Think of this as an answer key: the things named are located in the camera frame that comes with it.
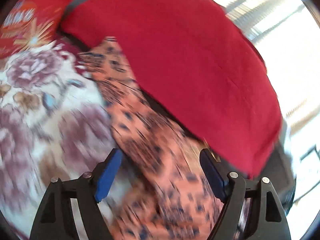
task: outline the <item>maroon fabric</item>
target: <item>maroon fabric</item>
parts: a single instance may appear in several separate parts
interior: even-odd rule
[[[218,4],[87,0],[62,28],[89,47],[116,36],[146,92],[241,171],[261,171],[279,103],[260,55]]]

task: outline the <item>purple flower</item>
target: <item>purple flower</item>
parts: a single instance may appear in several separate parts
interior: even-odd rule
[[[14,59],[7,71],[8,83],[16,88],[41,86],[62,65],[62,57],[54,50],[28,51]]]
[[[65,165],[79,175],[92,171],[115,146],[108,113],[99,105],[84,105],[65,114],[59,129]]]
[[[11,209],[20,209],[27,200],[32,170],[33,138],[22,118],[11,104],[0,109],[0,202]]]

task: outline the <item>floral fabric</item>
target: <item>floral fabric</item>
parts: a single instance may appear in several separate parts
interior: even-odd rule
[[[50,178],[76,179],[105,160],[115,142],[93,81],[79,75],[63,44],[21,52],[0,68],[0,210],[28,238]],[[134,179],[122,167],[99,204],[106,221]],[[76,201],[80,239],[85,239]]]
[[[222,203],[199,160],[198,168],[188,165],[191,141],[149,107],[114,37],[81,57],[105,100],[114,139],[146,179],[125,199],[111,228],[114,239],[207,239]]]

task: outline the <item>starburst graphic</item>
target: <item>starburst graphic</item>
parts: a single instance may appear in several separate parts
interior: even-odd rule
[[[48,44],[50,41],[47,35],[50,32],[47,30],[50,28],[52,24],[53,24],[53,21],[51,22],[47,21],[37,26],[37,18],[34,18],[29,24],[30,26],[29,31],[23,34],[24,39],[16,39],[14,41],[13,44],[19,46],[16,49],[16,51],[17,50],[24,51],[32,47],[39,47],[39,46]]]

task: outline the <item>blue gripper pad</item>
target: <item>blue gripper pad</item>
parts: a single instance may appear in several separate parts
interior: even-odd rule
[[[99,177],[97,182],[97,190],[94,195],[97,203],[100,203],[104,199],[111,188],[112,182],[115,179],[115,176],[119,170],[122,160],[122,151],[117,149],[112,159],[108,162],[102,174]]]

